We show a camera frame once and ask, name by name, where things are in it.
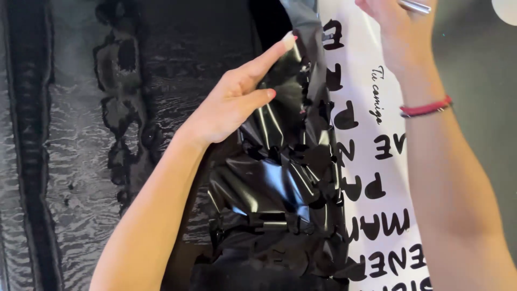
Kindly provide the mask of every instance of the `silver pen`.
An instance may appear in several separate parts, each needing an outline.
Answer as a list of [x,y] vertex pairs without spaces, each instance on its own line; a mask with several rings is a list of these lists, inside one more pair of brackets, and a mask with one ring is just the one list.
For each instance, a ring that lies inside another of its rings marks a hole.
[[430,14],[432,10],[432,8],[427,5],[410,0],[399,0],[399,5],[406,10],[421,14]]

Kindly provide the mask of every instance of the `white circle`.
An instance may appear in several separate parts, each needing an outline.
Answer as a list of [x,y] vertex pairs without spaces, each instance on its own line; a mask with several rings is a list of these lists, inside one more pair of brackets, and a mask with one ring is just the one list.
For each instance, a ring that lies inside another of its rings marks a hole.
[[492,5],[499,18],[517,26],[517,0],[492,0]]

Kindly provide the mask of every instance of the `hand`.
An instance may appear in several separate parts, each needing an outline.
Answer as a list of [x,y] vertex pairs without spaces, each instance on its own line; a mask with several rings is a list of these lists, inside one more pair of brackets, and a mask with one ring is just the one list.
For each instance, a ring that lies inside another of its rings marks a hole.
[[355,0],[381,26],[384,61],[397,78],[433,65],[431,37],[437,0],[416,0],[431,6],[430,15],[403,9],[397,0]]
[[273,89],[256,90],[256,86],[271,66],[293,48],[296,38],[289,32],[259,57],[227,71],[179,130],[202,146],[226,139],[255,109],[275,97]]

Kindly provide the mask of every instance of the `red string bracelet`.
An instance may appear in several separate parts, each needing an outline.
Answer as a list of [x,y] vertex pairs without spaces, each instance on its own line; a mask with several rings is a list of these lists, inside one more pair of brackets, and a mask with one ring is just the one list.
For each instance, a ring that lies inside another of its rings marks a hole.
[[427,115],[430,113],[435,112],[441,112],[444,111],[446,108],[448,108],[452,103],[452,98],[447,95],[444,100],[437,101],[428,105],[419,106],[419,107],[400,107],[400,110],[402,110],[402,117],[410,118],[410,117],[416,117],[421,115]]

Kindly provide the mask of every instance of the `fingernail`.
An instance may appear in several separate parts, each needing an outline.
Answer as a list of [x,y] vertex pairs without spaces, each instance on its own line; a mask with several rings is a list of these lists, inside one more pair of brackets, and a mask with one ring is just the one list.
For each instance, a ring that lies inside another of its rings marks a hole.
[[273,99],[276,95],[277,95],[277,91],[275,91],[273,89],[267,90],[267,96],[269,97],[269,99]]
[[285,49],[290,51],[295,44],[295,40],[297,39],[297,36],[293,35],[293,31],[288,32],[283,38],[282,42],[284,43]]

